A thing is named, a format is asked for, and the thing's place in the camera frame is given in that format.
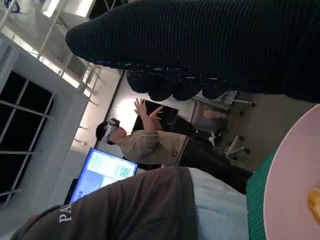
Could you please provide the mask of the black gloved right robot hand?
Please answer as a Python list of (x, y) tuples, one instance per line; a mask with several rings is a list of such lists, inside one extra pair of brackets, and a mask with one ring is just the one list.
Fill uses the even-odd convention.
[(139, 0), (70, 29), (71, 52), (153, 101), (227, 91), (320, 101), (317, 0)]

